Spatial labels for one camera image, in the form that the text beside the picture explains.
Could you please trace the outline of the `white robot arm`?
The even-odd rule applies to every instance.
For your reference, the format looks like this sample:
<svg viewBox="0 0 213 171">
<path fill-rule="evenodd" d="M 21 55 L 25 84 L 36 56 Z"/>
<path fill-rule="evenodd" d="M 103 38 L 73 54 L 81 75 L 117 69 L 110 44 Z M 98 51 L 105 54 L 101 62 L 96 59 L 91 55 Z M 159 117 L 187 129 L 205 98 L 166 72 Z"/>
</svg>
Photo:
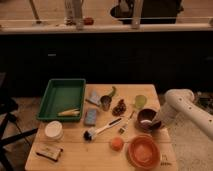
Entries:
<svg viewBox="0 0 213 171">
<path fill-rule="evenodd" d="M 152 124 L 167 126 L 177 114 L 183 114 L 213 141 L 213 116 L 193 103 L 195 96 L 190 89 L 170 89 L 164 98 L 165 103 L 157 111 Z"/>
</svg>

